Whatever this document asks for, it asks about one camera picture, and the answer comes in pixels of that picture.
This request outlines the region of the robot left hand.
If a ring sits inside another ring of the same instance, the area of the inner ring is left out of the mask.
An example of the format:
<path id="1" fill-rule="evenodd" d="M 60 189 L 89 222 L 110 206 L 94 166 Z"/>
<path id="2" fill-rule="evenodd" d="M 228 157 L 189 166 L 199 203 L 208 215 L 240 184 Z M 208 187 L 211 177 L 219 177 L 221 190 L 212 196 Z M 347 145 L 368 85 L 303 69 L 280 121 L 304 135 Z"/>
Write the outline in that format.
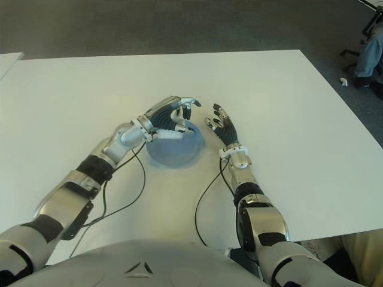
<path id="1" fill-rule="evenodd" d="M 193 97 L 169 96 L 152 106 L 144 115 L 154 129 L 173 130 L 180 133 L 190 132 L 193 129 L 177 123 L 171 115 L 181 108 L 183 119 L 189 120 L 192 105 L 201 107 L 200 102 Z"/>

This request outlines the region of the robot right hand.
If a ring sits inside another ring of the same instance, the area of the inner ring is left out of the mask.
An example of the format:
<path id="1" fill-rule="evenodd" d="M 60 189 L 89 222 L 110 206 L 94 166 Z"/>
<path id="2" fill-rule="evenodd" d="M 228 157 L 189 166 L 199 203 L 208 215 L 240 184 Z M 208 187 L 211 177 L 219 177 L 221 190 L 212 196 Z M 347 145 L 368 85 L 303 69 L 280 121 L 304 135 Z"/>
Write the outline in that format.
<path id="1" fill-rule="evenodd" d="M 205 124 L 217 135 L 225 146 L 238 144 L 236 128 L 227 112 L 219 104 L 213 104 L 213 112 L 217 118 L 205 117 Z"/>

